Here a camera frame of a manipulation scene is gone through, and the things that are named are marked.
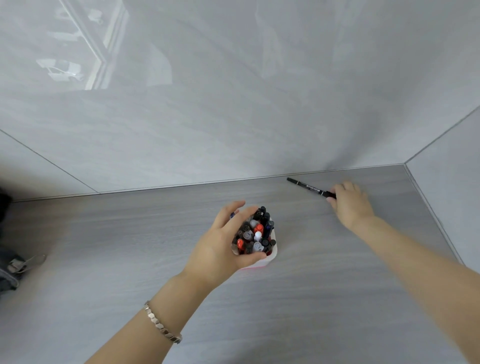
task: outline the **silver bracelet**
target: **silver bracelet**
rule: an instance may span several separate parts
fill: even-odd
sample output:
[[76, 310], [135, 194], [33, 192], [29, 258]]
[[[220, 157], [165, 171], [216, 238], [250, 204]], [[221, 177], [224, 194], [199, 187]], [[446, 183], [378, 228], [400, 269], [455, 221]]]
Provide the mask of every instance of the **silver bracelet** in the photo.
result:
[[178, 336], [174, 336], [173, 334], [171, 334], [166, 328], [165, 326], [163, 326], [160, 321], [155, 317], [155, 315], [153, 314], [152, 310], [150, 309], [150, 307], [148, 306], [148, 302], [145, 302], [145, 306], [144, 306], [144, 310], [147, 312], [147, 315], [148, 317], [150, 318], [150, 320], [152, 320], [152, 322], [155, 324], [156, 328], [160, 330], [160, 332], [162, 334], [164, 334], [171, 342], [174, 342], [175, 344], [179, 344], [180, 341], [182, 340], [182, 337], [181, 337], [181, 334], [178, 335]]

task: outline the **white pen holder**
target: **white pen holder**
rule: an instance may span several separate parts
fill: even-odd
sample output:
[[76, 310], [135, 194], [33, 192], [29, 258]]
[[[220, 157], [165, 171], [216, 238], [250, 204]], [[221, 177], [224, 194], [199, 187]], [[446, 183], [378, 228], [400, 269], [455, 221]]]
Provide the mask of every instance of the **white pen holder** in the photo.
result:
[[[272, 232], [270, 234], [270, 237], [271, 237], [271, 239], [275, 239], [275, 229], [272, 230]], [[276, 243], [277, 244], [275, 244], [272, 248], [272, 253], [267, 258], [259, 260], [255, 264], [252, 264], [251, 266], [242, 268], [241, 270], [250, 269], [250, 268], [261, 268], [261, 267], [264, 267], [264, 266], [268, 265], [268, 263], [270, 263], [276, 257], [276, 254], [277, 254], [277, 251], [278, 251], [278, 249], [277, 249], [278, 241]]]

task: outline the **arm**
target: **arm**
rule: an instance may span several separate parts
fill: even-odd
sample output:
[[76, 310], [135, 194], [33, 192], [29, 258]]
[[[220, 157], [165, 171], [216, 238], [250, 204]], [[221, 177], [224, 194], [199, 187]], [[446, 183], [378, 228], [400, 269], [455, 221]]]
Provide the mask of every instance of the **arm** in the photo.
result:
[[327, 200], [343, 225], [387, 264], [464, 356], [480, 363], [480, 275], [376, 217], [356, 184], [337, 184], [333, 191], [337, 200]]
[[[231, 242], [243, 221], [256, 206], [239, 212], [245, 201], [225, 206], [212, 227], [199, 240], [183, 271], [171, 278], [150, 300], [157, 319], [178, 336], [207, 295], [238, 269], [266, 257], [265, 253], [234, 255]], [[161, 363], [172, 346], [145, 310], [140, 310], [119, 332], [102, 346], [86, 364]]]

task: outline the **gray desk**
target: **gray desk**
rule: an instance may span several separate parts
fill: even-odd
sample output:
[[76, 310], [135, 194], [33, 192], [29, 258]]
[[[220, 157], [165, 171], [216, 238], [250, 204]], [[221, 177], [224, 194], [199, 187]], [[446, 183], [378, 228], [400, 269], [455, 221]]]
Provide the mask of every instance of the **gray desk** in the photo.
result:
[[[380, 216], [453, 256], [402, 166], [299, 177], [320, 188], [345, 178]], [[464, 362], [324, 199], [269, 178], [15, 204], [5, 243], [50, 256], [0, 301], [2, 363], [83, 363], [241, 198], [270, 211], [278, 256], [215, 290], [166, 363]]]

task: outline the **red pen cap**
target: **red pen cap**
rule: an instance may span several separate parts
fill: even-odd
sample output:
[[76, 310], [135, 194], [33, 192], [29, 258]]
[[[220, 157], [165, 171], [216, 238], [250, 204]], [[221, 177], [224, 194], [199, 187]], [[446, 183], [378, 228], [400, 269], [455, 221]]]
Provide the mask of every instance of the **red pen cap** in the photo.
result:
[[245, 242], [243, 241], [243, 239], [237, 240], [237, 246], [239, 250], [245, 250]]
[[264, 232], [264, 226], [262, 224], [257, 224], [257, 226], [255, 226], [254, 232], [257, 232], [257, 231], [263, 233]]

